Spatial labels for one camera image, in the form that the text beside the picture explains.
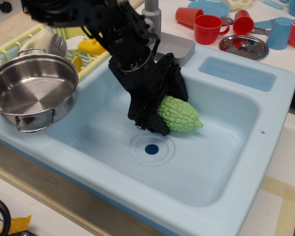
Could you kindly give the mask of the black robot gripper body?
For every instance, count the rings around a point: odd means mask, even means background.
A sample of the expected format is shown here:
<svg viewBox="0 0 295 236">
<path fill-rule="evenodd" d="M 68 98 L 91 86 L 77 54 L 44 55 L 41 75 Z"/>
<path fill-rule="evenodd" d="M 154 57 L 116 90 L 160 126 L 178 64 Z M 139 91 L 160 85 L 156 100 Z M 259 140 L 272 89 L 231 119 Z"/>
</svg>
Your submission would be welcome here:
<svg viewBox="0 0 295 236">
<path fill-rule="evenodd" d="M 112 54 L 109 68 L 131 96 L 128 117 L 135 121 L 138 116 L 156 112 L 167 95 L 171 79 L 180 72 L 174 54 L 168 53 L 158 62 L 154 61 L 147 46 L 133 55 L 121 50 Z"/>
</svg>

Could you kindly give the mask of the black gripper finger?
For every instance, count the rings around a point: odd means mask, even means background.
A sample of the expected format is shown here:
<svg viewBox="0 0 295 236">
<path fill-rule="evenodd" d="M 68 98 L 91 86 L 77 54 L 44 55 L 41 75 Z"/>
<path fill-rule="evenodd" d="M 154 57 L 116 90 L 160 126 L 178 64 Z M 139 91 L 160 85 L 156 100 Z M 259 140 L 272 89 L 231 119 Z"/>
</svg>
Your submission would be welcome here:
<svg viewBox="0 0 295 236">
<path fill-rule="evenodd" d="M 148 130 L 151 133 L 156 132 L 163 136 L 167 136 L 170 133 L 165 121 L 156 112 L 136 117 L 135 123 L 141 130 Z"/>
<path fill-rule="evenodd" d="M 167 95 L 182 101 L 188 101 L 188 93 L 185 85 L 185 81 L 180 72 L 178 72 L 172 79 L 167 91 Z"/>
</svg>

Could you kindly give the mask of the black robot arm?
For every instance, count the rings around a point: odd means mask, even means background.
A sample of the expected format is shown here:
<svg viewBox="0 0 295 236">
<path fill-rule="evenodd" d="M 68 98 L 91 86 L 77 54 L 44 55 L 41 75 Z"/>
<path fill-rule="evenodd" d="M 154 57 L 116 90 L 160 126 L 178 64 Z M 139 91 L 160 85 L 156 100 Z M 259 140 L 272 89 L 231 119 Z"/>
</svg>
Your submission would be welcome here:
<svg viewBox="0 0 295 236">
<path fill-rule="evenodd" d="M 143 15 L 126 0 L 24 0 L 22 8 L 35 21 L 54 28 L 80 27 L 111 55 L 109 69 L 130 93 L 128 118 L 141 129 L 168 135 L 170 130 L 157 113 L 166 95 L 187 101 L 179 64 L 168 53 L 154 61 L 157 38 L 148 31 Z"/>
</svg>

